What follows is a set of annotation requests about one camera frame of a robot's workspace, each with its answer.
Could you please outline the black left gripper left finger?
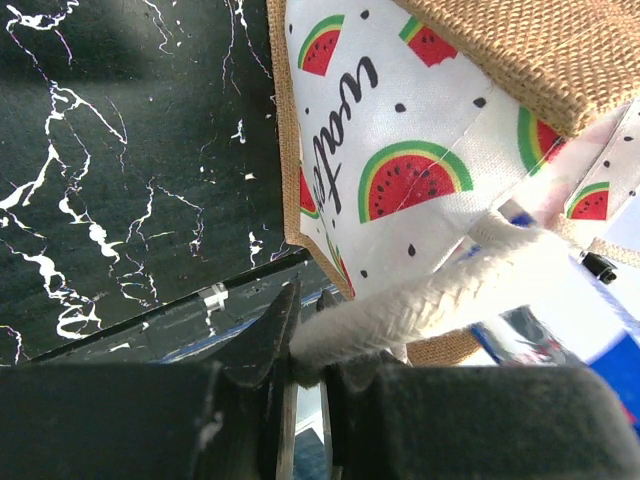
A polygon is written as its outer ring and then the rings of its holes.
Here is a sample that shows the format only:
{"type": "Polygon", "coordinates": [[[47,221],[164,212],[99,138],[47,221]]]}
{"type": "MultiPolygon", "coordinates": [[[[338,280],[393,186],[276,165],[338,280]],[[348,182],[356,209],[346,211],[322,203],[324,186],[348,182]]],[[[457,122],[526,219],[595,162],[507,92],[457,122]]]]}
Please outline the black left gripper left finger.
{"type": "Polygon", "coordinates": [[[1,373],[5,479],[288,479],[297,389],[291,282],[211,356],[1,373]]]}

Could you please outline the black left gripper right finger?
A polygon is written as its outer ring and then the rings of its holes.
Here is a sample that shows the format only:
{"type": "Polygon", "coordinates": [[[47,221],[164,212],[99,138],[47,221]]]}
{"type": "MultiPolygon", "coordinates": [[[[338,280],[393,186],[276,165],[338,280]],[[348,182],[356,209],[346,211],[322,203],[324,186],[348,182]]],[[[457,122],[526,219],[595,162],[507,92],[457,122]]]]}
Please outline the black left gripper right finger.
{"type": "Polygon", "coordinates": [[[409,367],[379,353],[327,367],[333,477],[638,477],[630,334],[583,361],[521,307],[479,335],[492,366],[409,367]]]}

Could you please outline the watermelon print canvas bag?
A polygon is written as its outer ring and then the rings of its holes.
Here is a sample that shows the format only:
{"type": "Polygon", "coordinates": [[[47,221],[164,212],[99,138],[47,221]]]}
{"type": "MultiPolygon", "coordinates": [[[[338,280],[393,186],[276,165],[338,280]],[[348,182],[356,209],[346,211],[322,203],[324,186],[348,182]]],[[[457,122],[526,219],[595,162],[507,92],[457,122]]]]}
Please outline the watermelon print canvas bag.
{"type": "Polygon", "coordinates": [[[347,300],[299,326],[326,366],[469,328],[600,254],[639,194],[635,1],[271,1],[285,236],[347,300]]]}

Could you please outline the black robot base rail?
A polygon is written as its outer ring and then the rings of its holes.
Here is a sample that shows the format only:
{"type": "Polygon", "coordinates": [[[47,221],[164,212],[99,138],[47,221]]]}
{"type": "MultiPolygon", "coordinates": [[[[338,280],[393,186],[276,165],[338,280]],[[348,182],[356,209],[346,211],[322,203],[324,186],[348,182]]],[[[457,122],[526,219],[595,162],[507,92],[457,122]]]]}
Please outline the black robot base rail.
{"type": "Polygon", "coordinates": [[[173,363],[218,349],[255,322],[281,289],[301,282],[302,317],[315,311],[323,290],[337,287],[306,250],[139,315],[33,360],[45,363],[173,363]]]}

